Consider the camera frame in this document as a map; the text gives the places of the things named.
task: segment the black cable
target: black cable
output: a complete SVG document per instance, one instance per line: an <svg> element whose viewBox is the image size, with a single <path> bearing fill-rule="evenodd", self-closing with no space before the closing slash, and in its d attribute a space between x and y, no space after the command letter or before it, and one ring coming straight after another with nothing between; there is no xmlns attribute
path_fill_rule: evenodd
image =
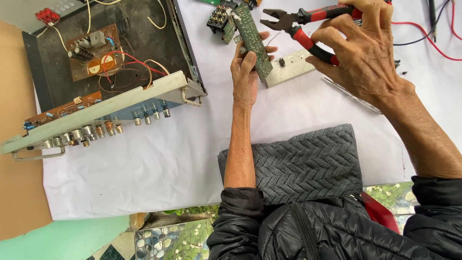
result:
<svg viewBox="0 0 462 260"><path fill-rule="evenodd" d="M444 4L443 4L443 7L441 8L441 10L439 11L439 15L438 15L438 19L436 19L436 23L435 25L432 27L432 29L430 30L430 32L425 35L425 37L423 37L422 39L419 39L417 41L413 41L413 42L410 42L410 43L399 43L399 44L393 44L393 46L404 46L404 45L410 45L410 44L414 44L414 43L418 43L422 40L425 40L430 34L433 33L433 31L436 29L436 25L438 24L438 21L439 21L439 18L441 17L441 14L443 13L443 10L444 8L446 7L446 5L450 2L451 0L447 0Z"/></svg>

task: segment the gray towel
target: gray towel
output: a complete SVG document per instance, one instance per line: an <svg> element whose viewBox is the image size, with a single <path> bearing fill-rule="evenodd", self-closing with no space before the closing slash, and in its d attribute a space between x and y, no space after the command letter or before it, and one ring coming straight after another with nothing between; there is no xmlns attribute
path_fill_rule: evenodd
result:
<svg viewBox="0 0 462 260"><path fill-rule="evenodd" d="M256 184L265 205L359 194L363 182L353 127L341 124L287 141L252 145ZM228 150L218 155L225 178Z"/></svg>

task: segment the black jacket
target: black jacket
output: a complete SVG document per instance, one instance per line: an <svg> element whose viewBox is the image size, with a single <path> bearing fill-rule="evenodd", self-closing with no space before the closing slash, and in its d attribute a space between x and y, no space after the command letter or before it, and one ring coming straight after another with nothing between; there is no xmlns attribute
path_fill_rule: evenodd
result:
<svg viewBox="0 0 462 260"><path fill-rule="evenodd" d="M420 206L404 235L370 220L350 196L286 204L263 217L261 190L226 188L209 259L462 260L462 180L412 180Z"/></svg>

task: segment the pliers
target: pliers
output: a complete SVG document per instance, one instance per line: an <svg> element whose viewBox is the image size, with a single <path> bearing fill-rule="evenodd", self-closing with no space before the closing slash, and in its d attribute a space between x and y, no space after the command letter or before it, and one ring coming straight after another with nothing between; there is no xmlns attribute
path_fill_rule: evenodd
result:
<svg viewBox="0 0 462 260"><path fill-rule="evenodd" d="M337 56L317 46L303 32L302 27L299 25L305 25L307 23L321 21L325 19L332 19L345 13L351 15L353 19L361 19L363 16L363 13L360 10L356 9L354 6L349 5L327 6L308 12L305 11L303 8L300 8L298 13L291 14L288 14L286 11L280 9L263 9L263 12L271 15L274 18L279 19L279 21L273 22L269 20L260 20L260 23L276 31L284 30L285 32L290 34L292 39L299 42L313 56L316 56L322 61L333 64L335 66L339 65L339 60L337 60ZM297 22L299 25L292 26L292 24L295 22Z"/></svg>

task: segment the jacket sleeve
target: jacket sleeve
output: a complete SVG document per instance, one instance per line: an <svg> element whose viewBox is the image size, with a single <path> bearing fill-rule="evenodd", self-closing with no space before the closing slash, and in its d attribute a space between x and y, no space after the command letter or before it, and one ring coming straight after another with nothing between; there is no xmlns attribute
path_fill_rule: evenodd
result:
<svg viewBox="0 0 462 260"><path fill-rule="evenodd" d="M257 188L226 188L221 193L219 217L207 239L210 260L251 260L258 255L258 231L263 192Z"/></svg>
<svg viewBox="0 0 462 260"><path fill-rule="evenodd" d="M406 237L448 259L462 257L462 179L412 177L420 203L404 227Z"/></svg>

